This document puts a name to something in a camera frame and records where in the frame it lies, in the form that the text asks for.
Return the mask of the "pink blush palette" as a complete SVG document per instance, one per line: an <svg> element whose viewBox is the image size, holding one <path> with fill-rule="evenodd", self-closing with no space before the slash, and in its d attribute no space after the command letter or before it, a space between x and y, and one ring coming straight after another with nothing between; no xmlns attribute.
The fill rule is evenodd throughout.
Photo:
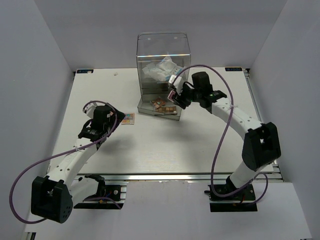
<svg viewBox="0 0 320 240"><path fill-rule="evenodd" d="M170 93L169 93L169 95L168 95L168 97L167 97L167 99L168 99L169 101L175 103L175 102L176 102L176 97L177 97L177 92L174 91L174 90L171 90Z"/></svg>

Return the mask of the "brown eyeshadow palette long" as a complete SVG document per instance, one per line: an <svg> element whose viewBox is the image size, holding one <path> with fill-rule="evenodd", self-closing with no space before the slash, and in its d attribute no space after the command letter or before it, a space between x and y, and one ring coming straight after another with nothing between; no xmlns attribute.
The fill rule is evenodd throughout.
<svg viewBox="0 0 320 240"><path fill-rule="evenodd" d="M177 114L176 106L161 106L156 109L156 112L163 114Z"/></svg>

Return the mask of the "cotton pad bag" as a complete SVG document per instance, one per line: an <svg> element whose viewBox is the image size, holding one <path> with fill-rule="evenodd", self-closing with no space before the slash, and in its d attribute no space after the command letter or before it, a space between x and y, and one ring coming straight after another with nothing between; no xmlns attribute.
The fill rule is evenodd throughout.
<svg viewBox="0 0 320 240"><path fill-rule="evenodd" d="M160 75L160 81L165 82L168 81L171 75L178 75L183 67L177 65L172 61L170 56L166 56L159 64L158 67L162 70L162 74Z"/></svg>
<svg viewBox="0 0 320 240"><path fill-rule="evenodd" d="M152 79L156 80L157 82L162 82L162 81L160 81L160 76L163 71L158 67L158 64L150 63L150 64L146 65L142 69L142 71L146 76L151 77Z"/></svg>

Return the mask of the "round-pan orange palette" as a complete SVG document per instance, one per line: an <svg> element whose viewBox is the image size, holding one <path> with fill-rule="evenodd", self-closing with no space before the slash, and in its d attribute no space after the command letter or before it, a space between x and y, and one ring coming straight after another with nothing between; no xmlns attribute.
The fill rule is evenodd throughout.
<svg viewBox="0 0 320 240"><path fill-rule="evenodd" d="M154 107L154 110L157 110L166 104L166 102L162 98L157 98L155 100L152 100L150 103Z"/></svg>

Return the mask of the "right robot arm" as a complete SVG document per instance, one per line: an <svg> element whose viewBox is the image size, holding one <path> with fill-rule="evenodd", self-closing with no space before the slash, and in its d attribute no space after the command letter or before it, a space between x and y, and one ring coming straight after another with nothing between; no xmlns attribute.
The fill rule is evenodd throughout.
<svg viewBox="0 0 320 240"><path fill-rule="evenodd" d="M192 83L175 75L170 77L168 83L171 88L168 99L175 105L185 109L191 103L199 103L226 123L223 135L232 128L242 138L242 162L227 177L225 185L212 185L210 190L218 198L238 199L259 172L281 156L276 125L255 120L236 107L229 96L213 89L209 75L204 71L194 73Z"/></svg>

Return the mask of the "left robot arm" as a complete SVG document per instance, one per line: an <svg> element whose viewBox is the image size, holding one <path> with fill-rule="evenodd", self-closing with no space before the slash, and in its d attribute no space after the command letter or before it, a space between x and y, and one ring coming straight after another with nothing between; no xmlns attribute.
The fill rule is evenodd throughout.
<svg viewBox="0 0 320 240"><path fill-rule="evenodd" d="M120 125L125 114L110 104L93 103L83 111L89 120L78 134L72 152L44 177L38 176L32 182L30 211L33 215L62 224L77 204L107 196L102 176L92 173L79 179L76 176Z"/></svg>

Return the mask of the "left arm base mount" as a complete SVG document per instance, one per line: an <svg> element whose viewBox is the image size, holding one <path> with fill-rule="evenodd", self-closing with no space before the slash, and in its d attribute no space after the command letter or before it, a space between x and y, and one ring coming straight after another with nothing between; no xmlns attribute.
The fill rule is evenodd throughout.
<svg viewBox="0 0 320 240"><path fill-rule="evenodd" d="M127 185L112 181L95 181L92 188L85 188L73 203L74 209L120 210L125 202Z"/></svg>

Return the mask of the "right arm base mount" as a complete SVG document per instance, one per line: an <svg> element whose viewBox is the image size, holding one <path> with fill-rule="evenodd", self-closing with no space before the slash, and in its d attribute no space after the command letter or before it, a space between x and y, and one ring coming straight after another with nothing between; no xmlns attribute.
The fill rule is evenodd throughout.
<svg viewBox="0 0 320 240"><path fill-rule="evenodd" d="M204 194L209 198L211 213L244 213L258 211L257 204L255 203L256 195L251 183L241 191L227 197L215 195L211 185L208 185L208 189L204 191Z"/></svg>

